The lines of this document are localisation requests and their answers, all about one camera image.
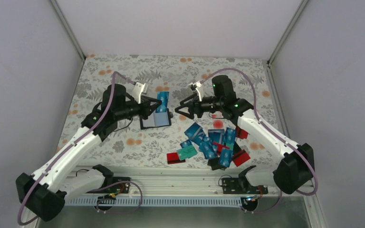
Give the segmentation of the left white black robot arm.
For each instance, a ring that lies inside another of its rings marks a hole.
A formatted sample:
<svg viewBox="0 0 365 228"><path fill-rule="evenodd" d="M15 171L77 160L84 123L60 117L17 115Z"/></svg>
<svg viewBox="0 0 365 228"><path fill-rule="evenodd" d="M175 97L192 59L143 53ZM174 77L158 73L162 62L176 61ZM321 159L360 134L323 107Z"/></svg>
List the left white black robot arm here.
<svg viewBox="0 0 365 228"><path fill-rule="evenodd" d="M73 138L47 163L28 175L22 173L15 181L21 208L18 223L24 208L37 218L50 221L63 209L66 202L89 192L112 192L118 185L114 173L104 165L95 165L87 172L66 182L68 174L90 150L102 143L118 129L121 120L139 116L147 119L162 101L144 95L145 87L136 84L132 95L120 84L108 86L102 101L81 122Z"/></svg>

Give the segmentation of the blue VIP card front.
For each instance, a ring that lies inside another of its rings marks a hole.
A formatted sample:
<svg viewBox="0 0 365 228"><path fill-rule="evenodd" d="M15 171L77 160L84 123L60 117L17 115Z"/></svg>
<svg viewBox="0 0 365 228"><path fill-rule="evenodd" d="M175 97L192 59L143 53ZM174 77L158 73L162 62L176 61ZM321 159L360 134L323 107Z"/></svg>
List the blue VIP card front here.
<svg viewBox="0 0 365 228"><path fill-rule="evenodd" d="M157 94L157 99L161 101L161 104L157 107L156 113L165 113L167 111L169 92L161 91Z"/></svg>

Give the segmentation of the blue VIP card with chip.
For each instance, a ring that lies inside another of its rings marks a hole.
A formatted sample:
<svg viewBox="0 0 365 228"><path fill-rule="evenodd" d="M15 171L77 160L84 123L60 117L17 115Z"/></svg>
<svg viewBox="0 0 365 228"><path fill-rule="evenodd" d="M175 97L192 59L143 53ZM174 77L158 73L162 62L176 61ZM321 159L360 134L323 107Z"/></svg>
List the blue VIP card with chip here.
<svg viewBox="0 0 365 228"><path fill-rule="evenodd" d="M209 142L201 142L199 148L204 154L205 159L213 159L217 157L217 153Z"/></svg>

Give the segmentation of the black leather card holder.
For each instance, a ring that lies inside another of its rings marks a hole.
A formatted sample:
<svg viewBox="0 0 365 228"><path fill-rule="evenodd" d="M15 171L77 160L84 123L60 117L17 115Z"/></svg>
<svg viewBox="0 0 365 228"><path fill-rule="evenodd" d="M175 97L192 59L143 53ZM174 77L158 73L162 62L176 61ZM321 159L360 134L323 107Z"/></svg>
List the black leather card holder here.
<svg viewBox="0 0 365 228"><path fill-rule="evenodd" d="M160 127L167 127L171 126L172 122L171 119L173 118L173 114L167 108L166 112L163 113L152 113L148 116L147 119L143 119L140 117L140 129L151 129L151 128L160 128Z"/></svg>

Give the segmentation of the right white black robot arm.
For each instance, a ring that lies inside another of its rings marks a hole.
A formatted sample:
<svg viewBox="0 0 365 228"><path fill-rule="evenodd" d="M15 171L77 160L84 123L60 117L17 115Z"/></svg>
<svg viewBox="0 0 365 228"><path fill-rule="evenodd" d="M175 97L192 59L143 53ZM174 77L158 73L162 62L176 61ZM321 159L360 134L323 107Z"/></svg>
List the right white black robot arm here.
<svg viewBox="0 0 365 228"><path fill-rule="evenodd" d="M247 171L238 181L243 193L251 193L259 185L277 186L286 194L299 192L299 188L315 174L313 148L286 137L264 120L253 104L238 98L228 76L215 76L211 81L213 96L201 97L201 83L190 84L195 92L183 99L175 111L190 119L201 118L204 113L220 112L224 119L254 137L279 159L279 164L272 170L251 168Z"/></svg>

